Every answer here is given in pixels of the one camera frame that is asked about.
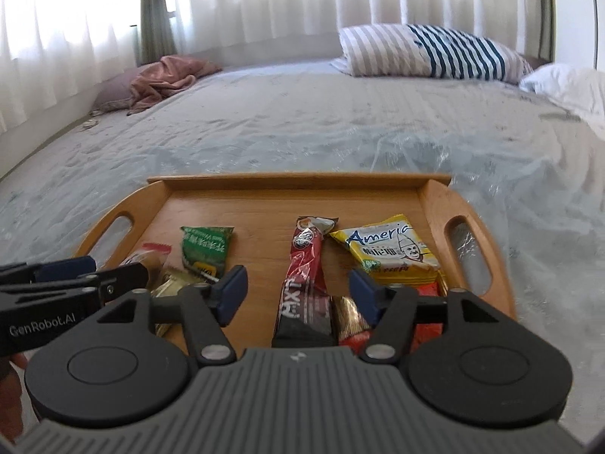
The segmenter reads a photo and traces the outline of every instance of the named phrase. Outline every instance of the metal pin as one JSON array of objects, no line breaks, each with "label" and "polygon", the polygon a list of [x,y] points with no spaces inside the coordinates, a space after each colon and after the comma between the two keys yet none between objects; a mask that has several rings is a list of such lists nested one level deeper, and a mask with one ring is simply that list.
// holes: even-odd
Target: metal pin
[{"label": "metal pin", "polygon": [[395,348],[391,345],[378,343],[365,349],[365,354],[374,360],[386,360],[395,356]]},{"label": "metal pin", "polygon": [[225,345],[208,345],[202,348],[201,356],[206,360],[224,360],[231,354]]}]

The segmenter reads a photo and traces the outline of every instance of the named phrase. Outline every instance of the pink blanket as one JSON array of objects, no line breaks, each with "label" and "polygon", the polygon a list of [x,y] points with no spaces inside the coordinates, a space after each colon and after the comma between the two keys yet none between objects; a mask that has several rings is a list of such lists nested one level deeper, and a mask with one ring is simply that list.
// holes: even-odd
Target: pink blanket
[{"label": "pink blanket", "polygon": [[207,60],[188,56],[164,56],[131,81],[132,100],[128,114],[155,106],[175,93],[188,89],[198,78],[212,75],[221,69]]}]

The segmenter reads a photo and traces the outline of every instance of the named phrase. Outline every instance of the human hand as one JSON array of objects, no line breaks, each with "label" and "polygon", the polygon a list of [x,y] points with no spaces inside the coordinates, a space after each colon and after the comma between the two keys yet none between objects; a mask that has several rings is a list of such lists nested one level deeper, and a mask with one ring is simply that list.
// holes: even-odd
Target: human hand
[{"label": "human hand", "polygon": [[[9,358],[0,358],[0,361],[10,360],[19,368],[25,368],[27,359],[22,353],[14,354]],[[9,441],[19,437],[23,432],[21,419],[21,381],[17,371],[10,365],[8,374],[0,379],[0,434]]]}]

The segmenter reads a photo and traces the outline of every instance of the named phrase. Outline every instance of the bed sheet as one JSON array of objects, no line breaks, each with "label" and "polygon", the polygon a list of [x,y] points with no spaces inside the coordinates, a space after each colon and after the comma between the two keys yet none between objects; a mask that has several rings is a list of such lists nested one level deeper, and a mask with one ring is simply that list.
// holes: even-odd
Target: bed sheet
[{"label": "bed sheet", "polygon": [[[563,424],[584,441],[605,424],[605,144],[579,118],[501,83],[352,78],[321,62],[225,72],[100,120],[2,180],[0,261],[68,257],[148,176],[452,173],[501,248],[521,322],[574,367]],[[486,288],[468,233],[456,244],[472,290]]]}]

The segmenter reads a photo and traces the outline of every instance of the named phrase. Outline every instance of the striped pillow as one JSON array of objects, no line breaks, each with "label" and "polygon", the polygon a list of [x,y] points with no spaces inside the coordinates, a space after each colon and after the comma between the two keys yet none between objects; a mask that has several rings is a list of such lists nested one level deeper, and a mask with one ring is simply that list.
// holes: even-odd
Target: striped pillow
[{"label": "striped pillow", "polygon": [[520,54],[502,44],[443,27],[361,25],[339,34],[344,56],[333,64],[353,77],[475,78],[517,84],[532,71]]}]

